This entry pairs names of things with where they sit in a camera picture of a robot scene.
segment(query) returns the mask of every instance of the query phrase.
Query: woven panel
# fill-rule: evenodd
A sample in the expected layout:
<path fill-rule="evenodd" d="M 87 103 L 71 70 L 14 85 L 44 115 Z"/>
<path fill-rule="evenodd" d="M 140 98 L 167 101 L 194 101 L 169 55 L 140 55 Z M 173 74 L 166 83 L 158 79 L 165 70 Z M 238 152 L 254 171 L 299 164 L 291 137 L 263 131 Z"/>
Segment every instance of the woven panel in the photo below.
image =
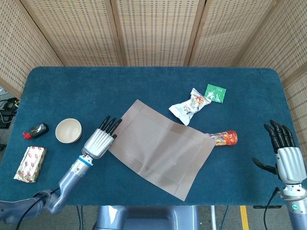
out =
<path fill-rule="evenodd" d="M 270 4 L 269 0 L 208 0 L 190 65 L 232 65 Z"/>
<path fill-rule="evenodd" d="M 129 66 L 182 66 L 198 0 L 117 0 Z"/>
<path fill-rule="evenodd" d="M 307 72 L 285 89 L 295 130 L 307 162 Z"/>
<path fill-rule="evenodd" d="M 307 1 L 281 1 L 239 62 L 271 67 L 286 80 L 307 62 Z"/>
<path fill-rule="evenodd" d="M 118 66 L 103 0 L 23 0 L 68 66 Z"/>
<path fill-rule="evenodd" d="M 21 96 L 31 69 L 62 65 L 12 0 L 0 1 L 0 31 L 0 82 L 16 96 Z"/>

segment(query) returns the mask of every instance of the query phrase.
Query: robotic arm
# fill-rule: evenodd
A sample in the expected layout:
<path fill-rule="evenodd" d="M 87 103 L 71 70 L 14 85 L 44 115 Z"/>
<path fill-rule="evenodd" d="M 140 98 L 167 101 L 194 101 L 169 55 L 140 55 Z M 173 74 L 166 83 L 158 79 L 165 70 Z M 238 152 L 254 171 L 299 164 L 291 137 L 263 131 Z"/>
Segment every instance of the robotic arm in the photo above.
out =
<path fill-rule="evenodd" d="M 300 148 L 295 146 L 291 131 L 286 126 L 270 121 L 265 124 L 271 137 L 276 157 L 276 166 L 268 166 L 253 158 L 254 163 L 270 173 L 278 175 L 285 183 L 283 199 L 286 201 L 293 230 L 307 229 L 307 190 L 301 183 L 307 178 Z"/>
<path fill-rule="evenodd" d="M 56 193 L 58 189 L 54 191 L 48 189 L 30 199 L 16 202 L 0 201 L 0 220 L 6 224 L 16 224 L 20 222 L 20 219 L 37 217 L 41 214 L 43 207 L 51 214 L 60 213 L 76 184 L 92 167 L 92 160 L 101 158 L 117 137 L 112 134 L 122 120 L 120 119 L 114 124 L 116 118 L 113 118 L 107 124 L 109 118 L 110 116 L 107 116 L 101 126 L 87 140 L 82 149 L 82 155 L 72 164 L 59 182 L 60 195 Z"/>

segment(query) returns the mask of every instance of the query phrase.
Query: blue table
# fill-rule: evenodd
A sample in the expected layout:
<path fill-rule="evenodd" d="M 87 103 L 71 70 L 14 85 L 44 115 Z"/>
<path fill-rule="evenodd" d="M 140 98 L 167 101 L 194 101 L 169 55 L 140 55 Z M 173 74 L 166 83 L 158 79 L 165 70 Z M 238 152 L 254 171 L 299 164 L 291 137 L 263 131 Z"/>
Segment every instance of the blue table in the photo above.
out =
<path fill-rule="evenodd" d="M 215 147 L 199 171 L 185 202 L 142 179 L 107 152 L 71 194 L 71 205 L 265 205 L 276 175 L 257 168 L 251 158 L 274 165 L 270 138 L 263 128 L 270 119 L 294 130 L 282 84 L 272 69 L 186 67 L 38 67 L 29 74 L 12 136 L 0 166 L 0 200 L 29 198 L 58 181 L 81 153 L 86 140 L 106 115 L 121 117 L 136 99 L 173 121 L 172 104 L 189 98 L 193 87 L 226 88 L 223 104 L 212 102 L 194 115 L 191 127 L 208 133 L 235 130 L 235 146 Z M 73 144 L 56 140 L 65 119 L 80 121 L 83 134 Z M 45 122 L 50 131 L 25 140 L 22 132 Z M 13 176 L 28 146 L 48 149 L 36 183 Z M 275 204 L 283 204 L 275 199 Z"/>

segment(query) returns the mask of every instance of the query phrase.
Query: green packet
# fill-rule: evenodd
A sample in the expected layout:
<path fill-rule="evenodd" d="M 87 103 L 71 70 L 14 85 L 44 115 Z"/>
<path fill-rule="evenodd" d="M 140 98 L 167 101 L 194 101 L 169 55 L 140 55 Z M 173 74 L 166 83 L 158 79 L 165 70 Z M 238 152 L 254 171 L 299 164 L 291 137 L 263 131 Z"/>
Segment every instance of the green packet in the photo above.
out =
<path fill-rule="evenodd" d="M 214 102 L 223 103 L 226 89 L 208 84 L 205 97 L 211 99 Z"/>

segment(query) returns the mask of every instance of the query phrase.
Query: white bowl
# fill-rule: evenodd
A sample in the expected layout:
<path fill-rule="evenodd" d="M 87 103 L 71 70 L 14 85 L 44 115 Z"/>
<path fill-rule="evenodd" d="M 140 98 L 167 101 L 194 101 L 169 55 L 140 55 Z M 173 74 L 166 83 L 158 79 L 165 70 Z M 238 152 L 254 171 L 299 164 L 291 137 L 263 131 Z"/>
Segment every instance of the white bowl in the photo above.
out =
<path fill-rule="evenodd" d="M 81 124 L 73 118 L 62 120 L 56 128 L 56 137 L 62 143 L 73 143 L 81 137 L 81 134 Z"/>

